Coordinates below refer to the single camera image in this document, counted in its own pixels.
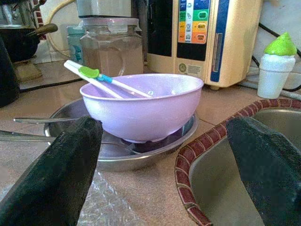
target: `blue container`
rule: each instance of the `blue container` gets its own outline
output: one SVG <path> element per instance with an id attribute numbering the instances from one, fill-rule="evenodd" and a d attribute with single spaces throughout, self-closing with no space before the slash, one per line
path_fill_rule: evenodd
<path id="1" fill-rule="evenodd" d="M 80 44 L 80 38 L 85 34 L 85 31 L 81 27 L 77 26 L 68 26 L 68 44 L 70 59 L 74 62 L 77 62 L 81 65 L 84 64 L 83 58 L 83 49 Z"/>

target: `kitchen counter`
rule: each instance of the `kitchen counter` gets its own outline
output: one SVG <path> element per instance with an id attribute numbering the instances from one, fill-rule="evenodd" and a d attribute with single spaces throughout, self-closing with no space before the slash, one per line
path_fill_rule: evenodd
<path id="1" fill-rule="evenodd" d="M 44 76 L 64 74 L 61 63 L 40 65 Z M 49 117 L 62 105 L 81 97 L 85 81 L 22 93 L 12 104 L 0 108 L 0 129 L 43 135 L 43 125 L 20 124 L 14 117 Z M 232 86 L 217 91 L 205 86 L 197 108 L 199 127 L 192 141 L 244 106 L 260 99 L 256 90 Z M 0 197 L 47 147 L 46 143 L 0 142 Z M 104 178 L 148 225 L 196 225 L 188 216 L 175 186 L 176 151 L 157 164 L 127 172 L 103 172 Z"/>

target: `stainless steel tray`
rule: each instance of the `stainless steel tray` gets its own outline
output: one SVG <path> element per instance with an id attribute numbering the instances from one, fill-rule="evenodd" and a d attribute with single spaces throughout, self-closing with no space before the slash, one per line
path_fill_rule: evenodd
<path id="1" fill-rule="evenodd" d="M 58 109 L 51 118 L 78 118 L 89 115 L 82 99 L 75 100 Z M 47 123 L 44 127 L 46 136 L 56 137 L 74 121 Z M 167 154 L 177 150 L 197 129 L 198 118 L 194 114 L 178 131 L 159 142 L 134 144 L 115 137 L 104 131 L 98 157 L 97 168 L 105 171 L 136 170 L 158 162 Z"/>

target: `jar lid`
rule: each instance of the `jar lid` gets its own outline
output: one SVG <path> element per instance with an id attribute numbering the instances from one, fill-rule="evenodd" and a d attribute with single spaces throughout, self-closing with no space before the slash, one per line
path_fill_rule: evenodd
<path id="1" fill-rule="evenodd" d="M 87 17 L 82 18 L 83 26 L 108 26 L 111 32 L 127 32 L 128 25 L 136 25 L 135 30 L 141 31 L 139 19 L 129 17 Z"/>
<path id="2" fill-rule="evenodd" d="M 68 26 L 67 27 L 68 34 L 84 34 L 85 31 L 82 29 L 82 27 L 78 26 Z"/>

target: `cable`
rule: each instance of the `cable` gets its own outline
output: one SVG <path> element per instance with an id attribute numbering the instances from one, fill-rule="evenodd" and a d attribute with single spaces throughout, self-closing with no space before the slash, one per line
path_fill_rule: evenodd
<path id="1" fill-rule="evenodd" d="M 264 30 L 267 31 L 268 33 L 274 35 L 275 37 L 279 37 L 279 36 L 280 36 L 278 33 L 276 33 L 275 31 L 273 31 L 273 30 L 271 30 L 271 29 L 269 29 L 268 27 L 264 26 L 262 23 L 259 23 L 259 27 L 262 28 L 262 29 L 264 29 Z M 297 48 L 297 55 L 301 58 L 301 51 L 298 50 L 298 48 Z M 257 61 L 257 59 L 256 59 L 254 56 L 252 56 L 252 60 L 253 60 L 253 61 L 256 63 L 256 65 L 259 67 L 259 62 Z M 299 85 L 298 87 L 293 88 L 293 89 L 283 89 L 283 90 L 288 91 L 288 92 L 296 92 L 296 91 L 298 91 L 298 90 L 300 90 L 300 89 L 301 89 L 301 85 Z"/>
<path id="2" fill-rule="evenodd" d="M 54 15 L 55 15 L 59 10 L 61 10 L 61 9 L 64 8 L 65 6 L 68 6 L 69 4 L 73 3 L 74 1 L 75 1 L 75 0 L 67 0 L 67 1 L 61 3 L 60 5 L 58 5 L 58 6 L 57 6 L 54 10 L 52 10 L 52 12 L 50 13 L 49 18 L 48 18 L 48 20 L 46 21 L 46 24 L 51 23 L 51 21 L 52 21 Z M 53 47 L 56 51 L 58 51 L 60 54 L 62 54 L 62 55 L 65 56 L 65 57 L 68 57 L 68 58 L 70 57 L 68 54 L 64 54 L 64 53 L 63 53 L 63 52 L 55 45 L 55 43 L 53 42 L 53 39 L 52 39 L 50 33 L 47 34 L 47 38 L 48 38 L 50 44 L 52 45 L 52 47 Z"/>
<path id="3" fill-rule="evenodd" d="M 252 56 L 252 60 L 255 62 L 255 64 L 257 65 L 257 67 L 259 67 L 259 62 L 258 62 L 258 60 L 256 59 L 256 57 Z"/>
<path id="4" fill-rule="evenodd" d="M 26 93 L 26 92 L 34 91 L 37 89 L 43 89 L 43 88 L 48 88 L 48 87 L 52 87 L 52 86 L 60 86 L 60 85 L 69 84 L 69 83 L 77 82 L 77 81 L 82 81 L 82 79 L 73 79 L 70 81 L 62 81 L 62 82 L 57 82 L 57 83 L 45 84 L 45 85 L 41 85 L 41 86 L 31 87 L 28 89 L 22 89 L 22 90 L 20 90 L 20 92 Z"/>

